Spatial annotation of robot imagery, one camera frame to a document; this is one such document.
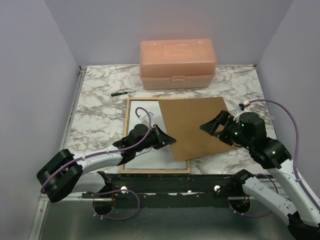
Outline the brown cardboard backing sheet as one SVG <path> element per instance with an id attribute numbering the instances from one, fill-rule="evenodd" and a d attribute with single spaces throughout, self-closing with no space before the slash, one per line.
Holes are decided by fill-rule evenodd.
<path id="1" fill-rule="evenodd" d="M 186 161 L 237 150 L 200 129 L 227 106 L 222 97 L 160 99 L 158 101 L 166 132 L 176 139 L 171 151 L 174 160 Z"/>

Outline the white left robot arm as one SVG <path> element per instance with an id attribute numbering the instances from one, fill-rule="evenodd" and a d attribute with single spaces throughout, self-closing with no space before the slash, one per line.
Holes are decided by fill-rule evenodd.
<path id="1" fill-rule="evenodd" d="M 124 165 L 144 149 L 159 150 L 176 141 L 158 125 L 140 123 L 127 136 L 103 150 L 75 155 L 62 149 L 36 174 L 40 192 L 46 194 L 50 202 L 59 202 L 72 193 L 81 176 L 104 167 Z"/>

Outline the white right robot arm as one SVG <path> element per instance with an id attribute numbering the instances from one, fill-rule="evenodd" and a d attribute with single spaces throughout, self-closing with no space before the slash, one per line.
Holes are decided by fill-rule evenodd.
<path id="1" fill-rule="evenodd" d="M 217 194 L 232 192 L 253 197 L 276 214 L 296 240 L 320 238 L 320 199 L 304 180 L 299 180 L 294 161 L 279 141 L 268 137 L 265 122 L 254 112 L 233 116 L 222 110 L 214 119 L 199 127 L 227 145 L 239 145 L 276 180 L 285 197 L 265 186 L 255 174 L 243 169 L 225 186 L 214 188 Z"/>

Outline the small green black screwdriver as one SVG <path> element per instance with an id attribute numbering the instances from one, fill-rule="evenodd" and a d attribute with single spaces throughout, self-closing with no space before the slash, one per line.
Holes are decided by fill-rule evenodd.
<path id="1" fill-rule="evenodd" d="M 127 95 L 127 94 L 131 94 L 133 93 L 133 91 L 121 91 L 121 92 L 114 92 L 114 93 L 111 93 L 111 97 L 117 97 L 117 96 L 122 96 L 122 95 Z"/>

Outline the orange translucent plastic toolbox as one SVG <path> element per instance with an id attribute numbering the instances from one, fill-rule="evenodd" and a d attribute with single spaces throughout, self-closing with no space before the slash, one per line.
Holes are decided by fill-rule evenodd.
<path id="1" fill-rule="evenodd" d="M 206 88 L 216 67 L 214 45 L 208 38 L 140 43 L 139 76 L 145 90 Z"/>

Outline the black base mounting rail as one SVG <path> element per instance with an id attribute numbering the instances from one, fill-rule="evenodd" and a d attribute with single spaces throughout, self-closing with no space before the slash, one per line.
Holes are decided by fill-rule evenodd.
<path id="1" fill-rule="evenodd" d="M 106 174 L 60 173 L 44 187 L 50 202 L 82 193 L 102 212 L 106 209 L 227 207 L 228 198 L 244 197 L 243 184 L 251 173 Z"/>

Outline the aluminium extrusion frame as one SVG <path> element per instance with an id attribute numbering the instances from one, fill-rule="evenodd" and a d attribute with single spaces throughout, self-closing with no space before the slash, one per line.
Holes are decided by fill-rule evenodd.
<path id="1" fill-rule="evenodd" d="M 224 97 L 230 111 L 246 98 L 261 98 L 252 65 L 220 65 L 211 85 L 203 89 L 143 89 L 136 65 L 87 66 L 80 71 L 62 147 L 90 152 L 107 147 L 124 131 L 127 97 Z M 275 215 L 246 218 L 229 208 L 143 208 L 126 221 L 94 216 L 91 202 L 73 194 L 59 203 L 41 196 L 31 231 L 33 240 L 289 240 L 285 224 Z"/>

